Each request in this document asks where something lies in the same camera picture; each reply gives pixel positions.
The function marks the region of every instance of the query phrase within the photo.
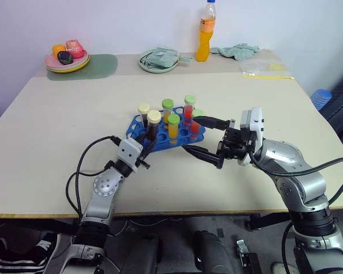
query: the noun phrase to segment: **pink plate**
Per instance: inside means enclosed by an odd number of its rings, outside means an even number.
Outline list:
[[[86,50],[84,50],[84,56],[81,58],[74,59],[74,62],[72,62],[71,64],[68,64],[68,65],[61,64],[59,62],[59,60],[53,56],[53,54],[48,55],[46,57],[45,63],[51,69],[65,69],[67,67],[69,67],[69,68],[74,67],[74,66],[78,65],[79,63],[85,61],[86,59],[87,59],[87,52],[86,52]]]

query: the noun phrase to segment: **test tube cap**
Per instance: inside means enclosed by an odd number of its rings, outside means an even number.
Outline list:
[[[179,124],[179,122],[181,121],[181,118],[179,117],[178,114],[170,114],[167,117],[167,123],[171,126],[174,126],[176,124]]]
[[[138,105],[138,112],[140,114],[147,114],[150,111],[150,105],[147,103],[141,103]]]
[[[191,94],[185,95],[184,102],[193,106],[196,103],[196,96]]]
[[[203,110],[195,109],[192,112],[192,118],[193,117],[198,117],[198,116],[204,116],[204,115],[205,115],[205,113],[204,113]]]
[[[147,121],[151,124],[158,124],[161,121],[161,113],[157,110],[150,110],[147,113]]]
[[[173,108],[174,102],[173,102],[173,100],[171,100],[171,99],[164,99],[164,100],[161,102],[161,106],[162,106],[162,108],[164,108],[165,110],[169,110],[169,109]]]

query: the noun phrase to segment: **stack of plates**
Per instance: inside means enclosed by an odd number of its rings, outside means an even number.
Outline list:
[[[90,60],[90,55],[85,51],[85,54],[81,58],[74,59],[74,62],[68,65],[63,65],[59,62],[59,60],[53,56],[53,54],[48,55],[46,57],[45,63],[47,66],[47,69],[53,72],[57,73],[67,73],[67,72],[73,72],[76,70],[81,69],[82,67],[85,67]]]

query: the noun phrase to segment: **white wall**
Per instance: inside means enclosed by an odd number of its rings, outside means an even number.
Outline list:
[[[0,0],[0,115],[55,43],[91,53],[195,51],[204,0]],[[212,46],[273,49],[310,95],[343,74],[343,0],[217,0]]]

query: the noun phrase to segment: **beige tabletop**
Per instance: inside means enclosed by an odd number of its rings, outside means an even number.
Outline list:
[[[75,217],[65,184],[82,151],[103,136],[124,138],[140,102],[160,109],[163,99],[172,98],[181,106],[186,94],[195,94],[196,106],[207,115],[237,124],[242,110],[261,106],[265,138],[294,144],[311,166],[343,156],[336,133],[295,80],[244,78],[236,61],[218,56],[162,75],[142,71],[132,65],[135,59],[119,56],[117,73],[108,78],[50,81],[39,72],[28,82],[0,118],[0,217]],[[198,145],[215,152],[222,136],[207,129]],[[110,141],[96,145],[83,170],[102,169],[116,150]],[[235,160],[218,170],[176,147],[150,154],[147,162],[149,170],[140,168],[123,184],[117,215],[286,210],[267,175]],[[343,182],[343,163],[322,175],[331,198]],[[92,181],[81,178],[83,208]],[[343,194],[333,204],[342,207]]]

